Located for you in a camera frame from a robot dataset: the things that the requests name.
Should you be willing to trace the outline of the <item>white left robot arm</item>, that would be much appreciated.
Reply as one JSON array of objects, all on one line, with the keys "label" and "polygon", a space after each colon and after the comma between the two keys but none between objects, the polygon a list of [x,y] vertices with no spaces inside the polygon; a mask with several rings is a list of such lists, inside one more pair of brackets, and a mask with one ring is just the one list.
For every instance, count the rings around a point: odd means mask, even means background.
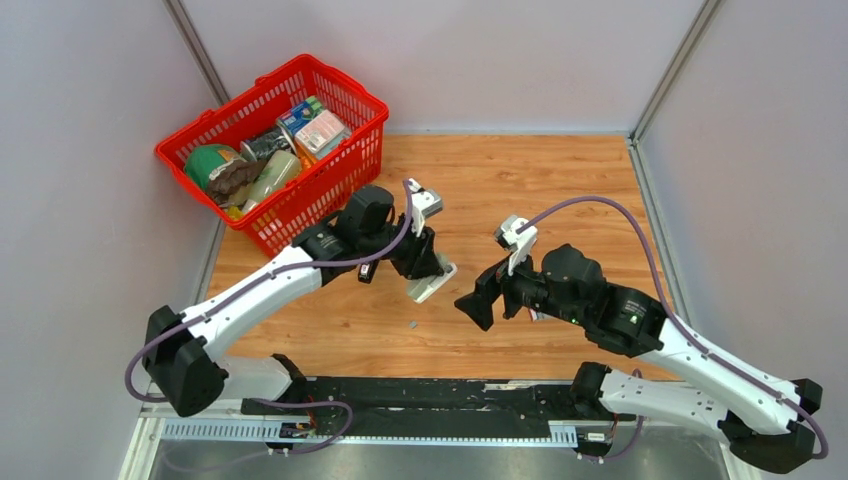
[{"label": "white left robot arm", "polygon": [[181,312],[169,306],[154,311],[145,345],[132,362],[159,389],[156,402],[169,404],[180,417],[222,399],[267,399],[281,414],[299,411],[306,389],[282,356],[259,360],[226,353],[270,315],[347,272],[371,282],[382,261],[407,280],[407,295],[417,303],[441,288],[457,268],[436,253],[435,232],[426,221],[442,211],[443,200],[413,179],[405,181],[404,191],[406,209],[397,212],[388,190],[366,185],[235,286]]}]

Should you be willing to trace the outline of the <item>black stapler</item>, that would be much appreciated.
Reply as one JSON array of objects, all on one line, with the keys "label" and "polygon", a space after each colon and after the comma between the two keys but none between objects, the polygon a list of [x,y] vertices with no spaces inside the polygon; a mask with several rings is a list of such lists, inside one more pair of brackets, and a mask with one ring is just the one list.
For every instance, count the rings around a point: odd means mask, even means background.
[{"label": "black stapler", "polygon": [[371,284],[374,279],[378,265],[378,260],[373,260],[368,263],[360,264],[357,270],[358,281],[365,284]]}]

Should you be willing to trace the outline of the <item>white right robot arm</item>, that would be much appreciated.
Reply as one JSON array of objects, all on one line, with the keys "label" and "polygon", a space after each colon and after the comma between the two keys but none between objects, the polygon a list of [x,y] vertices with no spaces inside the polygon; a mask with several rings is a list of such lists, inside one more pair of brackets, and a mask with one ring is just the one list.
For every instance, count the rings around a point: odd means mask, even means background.
[{"label": "white right robot arm", "polygon": [[487,331],[497,299],[506,318],[533,309],[582,328],[605,351],[660,366],[686,382],[647,381],[585,361],[570,389],[572,408],[583,418],[607,411],[673,423],[710,436],[740,460],[775,474],[789,473],[825,451],[815,445],[808,419],[821,405],[820,385],[782,380],[744,365],[667,317],[657,299],[607,281],[597,261],[569,244],[547,253],[539,270],[532,259],[517,266],[502,260],[454,305]]}]

